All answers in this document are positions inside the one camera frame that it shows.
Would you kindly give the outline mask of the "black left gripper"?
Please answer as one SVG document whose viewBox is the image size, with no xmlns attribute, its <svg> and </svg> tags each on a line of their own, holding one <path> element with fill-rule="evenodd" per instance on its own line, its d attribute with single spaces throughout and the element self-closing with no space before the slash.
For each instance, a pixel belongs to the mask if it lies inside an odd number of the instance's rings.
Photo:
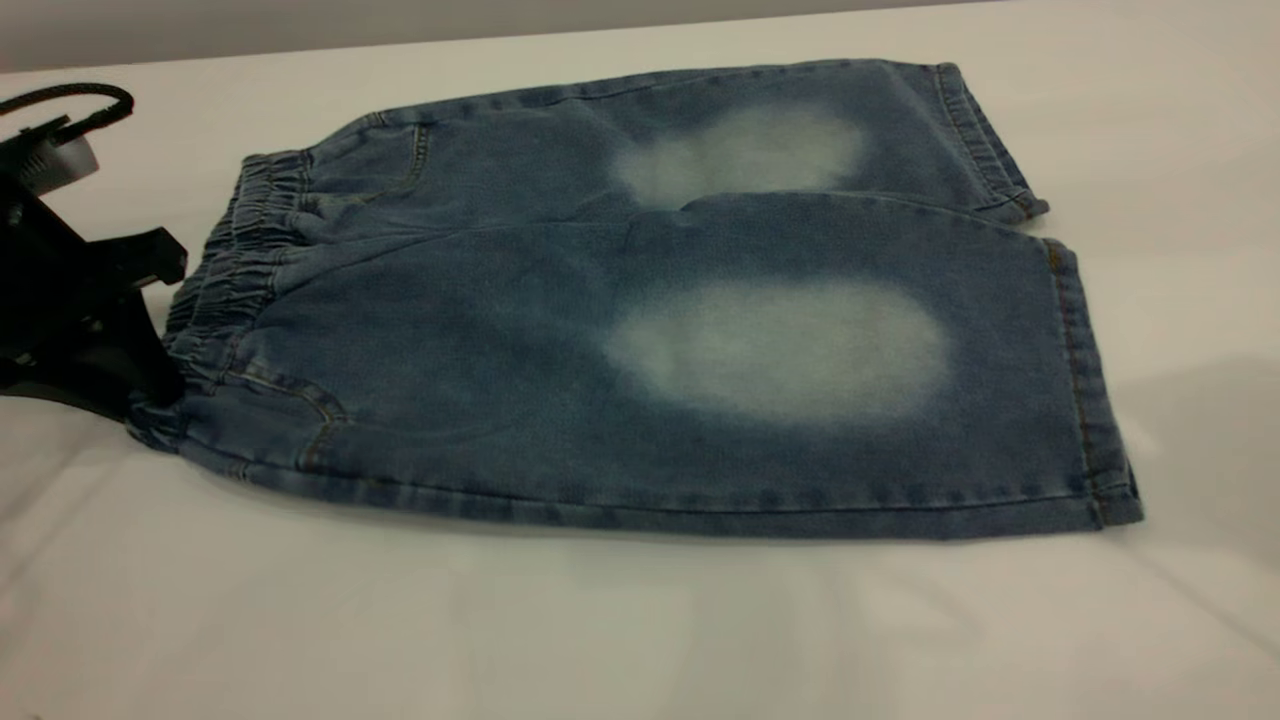
<svg viewBox="0 0 1280 720">
<path fill-rule="evenodd" d="M 184 389 L 143 288 L 186 278 L 164 228 L 87 241 L 15 177 L 3 177 L 1 395 L 124 421 L 131 393 L 168 407 Z M 105 363 L 40 365 L 45 360 Z"/>
</svg>

